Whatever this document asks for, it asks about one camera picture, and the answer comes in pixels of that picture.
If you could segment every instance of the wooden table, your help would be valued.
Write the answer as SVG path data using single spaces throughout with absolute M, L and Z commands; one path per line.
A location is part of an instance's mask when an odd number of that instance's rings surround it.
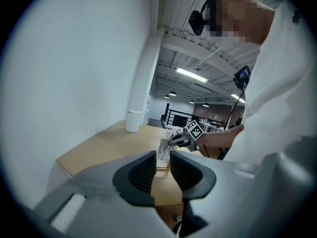
M 166 129 L 148 125 L 140 125 L 138 132 L 130 133 L 125 130 L 125 121 L 121 121 L 74 147 L 56 161 L 73 176 L 96 164 L 151 150 L 157 151 L 160 140 L 166 138 L 165 133 Z M 179 150 L 190 152 L 185 147 Z M 199 151 L 192 153 L 201 156 Z M 157 171 L 151 196 L 155 198 L 157 206 L 182 203 L 182 191 L 170 171 Z

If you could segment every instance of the floor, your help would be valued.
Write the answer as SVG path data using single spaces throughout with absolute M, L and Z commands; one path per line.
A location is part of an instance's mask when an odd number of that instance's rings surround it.
M 148 123 L 149 126 L 153 126 L 153 127 L 158 127 L 158 128 L 164 128 L 163 126 L 163 122 L 160 120 L 155 120 L 155 119 L 151 119 L 149 120 Z

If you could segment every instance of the headphones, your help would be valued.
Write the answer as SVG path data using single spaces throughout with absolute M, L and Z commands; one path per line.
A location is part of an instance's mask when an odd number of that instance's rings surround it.
M 190 24 L 190 26 L 192 27 L 194 34 L 200 36 L 203 32 L 204 26 L 205 26 L 205 22 L 204 22 L 204 18 L 203 18 L 203 12 L 206 8 L 207 3 L 210 0 L 206 0 L 206 2 L 204 3 L 201 12 L 194 10 L 192 11 L 192 14 L 189 17 L 188 23 Z

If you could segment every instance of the ceiling light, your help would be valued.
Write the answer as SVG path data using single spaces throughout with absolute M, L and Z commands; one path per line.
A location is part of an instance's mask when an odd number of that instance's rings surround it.
M 237 95 L 235 95 L 235 94 L 231 94 L 231 96 L 232 96 L 233 98 L 235 98 L 235 99 L 238 99 L 238 98 L 239 98 L 239 96 L 237 96 Z
M 186 70 L 184 70 L 184 69 L 181 69 L 181 68 L 178 68 L 178 69 L 177 69 L 177 72 L 182 73 L 182 74 L 184 74 L 184 75 L 187 75 L 187 76 L 189 76 L 189 77 L 193 77 L 193 78 L 195 78 L 195 79 L 197 79 L 197 80 L 199 80 L 199 81 L 202 81 L 202 82 L 206 82 L 206 81 L 207 81 L 205 78 L 200 77 L 200 76 L 198 76 L 198 75 L 196 75 L 196 74 L 193 74 L 193 73 L 191 73 L 191 72 L 189 72 L 189 71 L 186 71 Z

